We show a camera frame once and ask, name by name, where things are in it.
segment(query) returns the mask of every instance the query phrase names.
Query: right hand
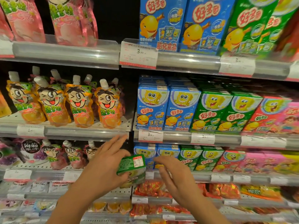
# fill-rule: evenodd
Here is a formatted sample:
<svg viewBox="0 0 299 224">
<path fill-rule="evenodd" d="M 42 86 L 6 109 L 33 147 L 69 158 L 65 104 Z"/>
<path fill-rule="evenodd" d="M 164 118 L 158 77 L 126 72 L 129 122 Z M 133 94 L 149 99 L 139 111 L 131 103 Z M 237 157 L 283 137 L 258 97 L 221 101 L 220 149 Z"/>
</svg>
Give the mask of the right hand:
<svg viewBox="0 0 299 224">
<path fill-rule="evenodd" d="M 159 172 L 172 197 L 179 205 L 192 212 L 203 195 L 189 167 L 172 156 L 157 156 L 154 161 L 164 165 L 159 168 Z"/>
</svg>

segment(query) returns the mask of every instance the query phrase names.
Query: white cap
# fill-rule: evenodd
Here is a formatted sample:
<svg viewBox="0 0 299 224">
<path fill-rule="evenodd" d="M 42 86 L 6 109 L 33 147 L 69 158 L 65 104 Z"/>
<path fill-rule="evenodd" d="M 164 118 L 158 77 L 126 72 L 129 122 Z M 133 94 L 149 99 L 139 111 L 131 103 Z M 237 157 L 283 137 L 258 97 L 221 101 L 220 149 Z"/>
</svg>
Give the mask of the white cap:
<svg viewBox="0 0 299 224">
<path fill-rule="evenodd" d="M 112 82 L 112 83 L 115 83 L 116 86 L 117 86 L 117 85 L 118 85 L 118 78 L 114 78 L 111 82 Z"/>
<path fill-rule="evenodd" d="M 100 80 L 100 84 L 101 84 L 101 87 L 102 87 L 104 90 L 109 89 L 109 86 L 108 86 L 108 83 L 107 83 L 106 79 L 101 79 L 101 80 Z"/>
<path fill-rule="evenodd" d="M 89 145 L 89 147 L 94 148 L 95 142 L 93 140 L 88 140 L 88 145 Z"/>
<path fill-rule="evenodd" d="M 40 74 L 40 68 L 37 66 L 32 66 L 32 73 L 34 75 L 39 75 Z"/>
<path fill-rule="evenodd" d="M 20 77 L 19 77 L 18 72 L 16 72 L 16 71 L 9 71 L 8 75 L 9 75 L 9 79 L 12 82 L 20 82 Z"/>
<path fill-rule="evenodd" d="M 86 75 L 85 79 L 84 79 L 84 82 L 86 83 L 90 83 L 92 81 L 92 75 Z"/>
<path fill-rule="evenodd" d="M 72 147 L 72 144 L 69 141 L 66 141 L 66 140 L 63 142 L 63 145 L 65 147 L 69 147 L 69 148 Z"/>
<path fill-rule="evenodd" d="M 43 144 L 45 146 L 50 146 L 51 145 L 51 142 L 48 140 L 48 139 L 43 139 Z"/>
<path fill-rule="evenodd" d="M 80 76 L 79 75 L 74 75 L 73 76 L 73 84 L 74 85 L 80 85 Z"/>
<path fill-rule="evenodd" d="M 52 69 L 51 73 L 52 73 L 55 80 L 61 79 L 60 74 L 58 73 L 58 71 L 56 69 Z"/>
<path fill-rule="evenodd" d="M 49 83 L 45 79 L 43 79 L 42 77 L 40 77 L 40 76 L 35 77 L 34 81 L 37 84 L 39 84 L 41 87 L 47 87 L 47 86 L 49 86 Z"/>
</svg>

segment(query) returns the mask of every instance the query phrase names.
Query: green snack box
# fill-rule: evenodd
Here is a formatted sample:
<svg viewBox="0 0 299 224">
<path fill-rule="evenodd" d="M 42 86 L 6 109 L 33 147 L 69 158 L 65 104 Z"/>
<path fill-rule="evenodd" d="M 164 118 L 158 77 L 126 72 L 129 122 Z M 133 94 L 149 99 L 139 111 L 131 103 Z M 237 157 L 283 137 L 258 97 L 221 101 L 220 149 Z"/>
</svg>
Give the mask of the green snack box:
<svg viewBox="0 0 299 224">
<path fill-rule="evenodd" d="M 181 152 L 178 155 L 178 160 L 187 165 L 190 170 L 194 170 L 199 159 L 202 149 L 200 146 L 194 145 L 179 145 Z"/>
<path fill-rule="evenodd" d="M 275 42 L 279 39 L 282 34 L 282 30 L 298 7 L 299 0 L 279 0 L 278 5 L 272 13 L 266 28 L 260 37 L 256 51 L 259 58 L 266 57 L 267 54 L 273 50 Z"/>
<path fill-rule="evenodd" d="M 221 55 L 226 51 L 256 53 L 260 36 L 277 4 L 278 0 L 238 0 Z"/>
<path fill-rule="evenodd" d="M 203 89 L 192 121 L 192 129 L 216 130 L 232 98 L 226 90 Z"/>
<path fill-rule="evenodd" d="M 231 91 L 234 95 L 226 112 L 223 114 L 218 131 L 242 131 L 247 121 L 255 112 L 263 97 L 242 90 Z"/>
<path fill-rule="evenodd" d="M 129 172 L 129 178 L 121 188 L 141 184 L 145 180 L 146 169 L 144 155 L 133 155 L 122 158 L 116 174 L 121 175 L 124 172 Z"/>
<path fill-rule="evenodd" d="M 219 146 L 201 146 L 202 155 L 198 159 L 195 171 L 212 171 L 224 150 Z"/>
</svg>

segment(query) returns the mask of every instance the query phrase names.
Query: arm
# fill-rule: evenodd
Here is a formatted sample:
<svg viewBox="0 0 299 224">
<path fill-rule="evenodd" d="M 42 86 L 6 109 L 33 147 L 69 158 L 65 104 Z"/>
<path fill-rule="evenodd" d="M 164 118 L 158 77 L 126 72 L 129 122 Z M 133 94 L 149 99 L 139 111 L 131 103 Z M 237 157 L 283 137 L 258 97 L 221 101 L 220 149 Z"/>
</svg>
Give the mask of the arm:
<svg viewBox="0 0 299 224">
<path fill-rule="evenodd" d="M 80 223 L 93 201 L 127 181 L 128 173 L 116 175 L 121 159 L 131 155 L 120 149 L 126 139 L 126 135 L 116 136 L 98 149 L 78 180 L 59 198 L 47 224 Z"/>
<path fill-rule="evenodd" d="M 230 224 L 212 201 L 203 196 L 186 165 L 171 156 L 158 156 L 155 162 L 164 165 L 159 168 L 159 172 L 167 190 L 176 202 L 191 212 L 198 223 Z"/>
</svg>

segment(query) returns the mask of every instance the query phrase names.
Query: hand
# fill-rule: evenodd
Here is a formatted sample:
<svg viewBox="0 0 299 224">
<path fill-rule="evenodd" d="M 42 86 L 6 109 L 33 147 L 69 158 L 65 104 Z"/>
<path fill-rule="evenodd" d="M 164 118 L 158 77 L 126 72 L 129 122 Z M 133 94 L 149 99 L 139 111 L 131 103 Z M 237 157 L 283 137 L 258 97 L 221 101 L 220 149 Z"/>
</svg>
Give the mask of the hand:
<svg viewBox="0 0 299 224">
<path fill-rule="evenodd" d="M 105 142 L 84 168 L 68 193 L 82 194 L 87 200 L 86 203 L 92 203 L 126 183 L 129 173 L 124 173 L 121 176 L 116 174 L 121 159 L 131 155 L 129 151 L 120 149 L 126 139 L 126 135 L 121 138 L 118 135 Z"/>
<path fill-rule="evenodd" d="M 159 172 L 167 190 L 179 205 L 192 213 L 192 209 L 196 209 L 203 195 L 189 167 L 171 156 L 157 156 L 154 160 L 164 165 L 159 168 Z"/>
</svg>

